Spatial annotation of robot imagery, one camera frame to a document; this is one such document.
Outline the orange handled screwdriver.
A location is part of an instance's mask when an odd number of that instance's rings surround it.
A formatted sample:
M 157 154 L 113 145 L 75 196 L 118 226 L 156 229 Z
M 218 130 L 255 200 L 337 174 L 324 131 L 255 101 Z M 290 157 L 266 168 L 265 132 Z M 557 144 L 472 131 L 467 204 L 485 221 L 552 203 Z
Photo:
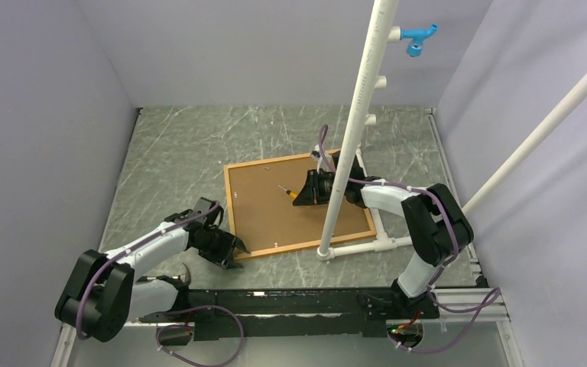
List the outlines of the orange handled screwdriver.
M 290 198 L 292 199 L 296 199 L 297 198 L 297 193 L 293 192 L 292 190 L 289 190 L 281 185 L 278 185 L 278 187 L 280 189 L 282 189 Z

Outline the orange picture frame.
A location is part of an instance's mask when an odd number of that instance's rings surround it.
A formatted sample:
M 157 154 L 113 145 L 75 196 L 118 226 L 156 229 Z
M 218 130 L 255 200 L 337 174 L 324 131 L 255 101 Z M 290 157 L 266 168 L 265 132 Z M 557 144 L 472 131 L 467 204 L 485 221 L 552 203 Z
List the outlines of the orange picture frame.
M 231 233 L 249 250 L 239 261 L 319 246 L 327 207 L 294 206 L 306 173 L 316 167 L 308 154 L 227 164 L 224 167 Z

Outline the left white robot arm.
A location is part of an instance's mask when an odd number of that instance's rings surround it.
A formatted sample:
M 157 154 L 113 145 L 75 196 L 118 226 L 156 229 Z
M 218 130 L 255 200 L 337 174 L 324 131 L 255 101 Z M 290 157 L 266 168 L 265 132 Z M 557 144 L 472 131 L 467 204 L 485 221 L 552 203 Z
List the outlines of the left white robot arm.
M 192 209 L 167 216 L 148 234 L 107 252 L 82 253 L 54 308 L 80 339 L 108 342 L 126 322 L 162 313 L 178 321 L 187 315 L 191 277 L 148 276 L 164 260 L 190 248 L 222 269 L 239 268 L 236 252 L 248 254 L 236 235 L 220 229 L 224 209 L 201 197 Z

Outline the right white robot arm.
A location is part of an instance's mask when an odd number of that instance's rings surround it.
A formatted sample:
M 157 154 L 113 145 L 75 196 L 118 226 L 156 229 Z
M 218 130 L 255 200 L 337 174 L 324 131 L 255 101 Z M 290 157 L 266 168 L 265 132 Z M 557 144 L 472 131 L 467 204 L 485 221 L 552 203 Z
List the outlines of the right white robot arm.
M 377 209 L 405 219 L 414 254 L 391 285 L 387 302 L 399 317 L 409 317 L 424 306 L 439 271 L 475 238 L 462 208 L 442 183 L 427 188 L 404 187 L 366 175 L 354 160 L 344 197 L 362 209 Z

